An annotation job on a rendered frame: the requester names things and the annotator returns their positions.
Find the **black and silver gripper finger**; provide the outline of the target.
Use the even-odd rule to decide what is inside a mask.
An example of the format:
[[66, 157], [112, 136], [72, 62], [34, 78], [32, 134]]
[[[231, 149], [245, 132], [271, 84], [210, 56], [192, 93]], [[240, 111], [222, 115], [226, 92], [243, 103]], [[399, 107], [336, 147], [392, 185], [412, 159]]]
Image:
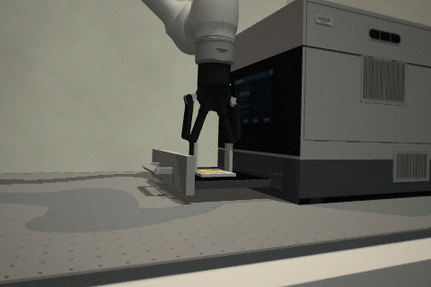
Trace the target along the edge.
[[236, 141], [242, 139], [242, 126], [241, 126], [241, 111], [240, 107], [242, 99], [232, 97], [230, 99], [231, 114], [232, 114], [232, 127], [228, 117], [227, 107], [225, 105], [224, 96], [218, 97], [221, 111], [216, 112], [219, 116], [221, 126], [224, 132], [226, 143], [224, 144], [224, 170], [233, 172], [233, 145]]
[[190, 133], [191, 129], [191, 122], [192, 122], [192, 115], [193, 115], [193, 108], [195, 100], [197, 98], [197, 94], [187, 94], [183, 97], [185, 102], [185, 110], [184, 110], [184, 118], [183, 118], [183, 125], [182, 125], [182, 132], [181, 132], [181, 138], [189, 141], [189, 155], [196, 156], [196, 165], [195, 165], [195, 173], [198, 171], [198, 137], [200, 134], [200, 131], [202, 129], [202, 126], [204, 124], [204, 121], [206, 119], [207, 113], [211, 107], [211, 104], [214, 100], [213, 95], [209, 95], [207, 97], [207, 101], [205, 104], [205, 107], [202, 109], [200, 106], [198, 110], [198, 116], [195, 121], [195, 124], [192, 128], [192, 131]]

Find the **grey benchtop instrument with drawer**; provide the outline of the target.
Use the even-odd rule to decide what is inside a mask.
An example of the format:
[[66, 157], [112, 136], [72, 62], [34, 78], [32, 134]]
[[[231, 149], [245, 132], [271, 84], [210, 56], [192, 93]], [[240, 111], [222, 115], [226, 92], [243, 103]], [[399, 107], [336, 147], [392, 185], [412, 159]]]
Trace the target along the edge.
[[236, 177], [201, 178], [196, 156], [153, 149], [141, 166], [154, 178], [299, 205], [431, 196], [431, 26], [294, 0], [234, 43]]

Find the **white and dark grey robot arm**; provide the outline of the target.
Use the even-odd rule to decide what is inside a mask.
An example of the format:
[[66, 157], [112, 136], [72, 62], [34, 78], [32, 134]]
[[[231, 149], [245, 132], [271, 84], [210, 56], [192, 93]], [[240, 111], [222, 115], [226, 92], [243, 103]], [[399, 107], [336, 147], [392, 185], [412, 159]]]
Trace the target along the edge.
[[197, 65], [207, 62], [233, 65], [239, 0], [142, 1], [162, 20], [177, 48], [195, 56]]

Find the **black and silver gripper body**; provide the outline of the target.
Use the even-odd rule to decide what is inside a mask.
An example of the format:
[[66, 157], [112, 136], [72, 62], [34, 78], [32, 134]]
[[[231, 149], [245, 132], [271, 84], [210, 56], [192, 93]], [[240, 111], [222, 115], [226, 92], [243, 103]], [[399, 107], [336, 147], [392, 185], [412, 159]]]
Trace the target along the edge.
[[209, 111], [221, 111], [218, 97], [224, 96], [225, 105], [232, 98], [230, 93], [231, 66], [225, 63], [207, 62], [198, 64], [197, 100], [205, 107], [207, 97], [214, 96]]

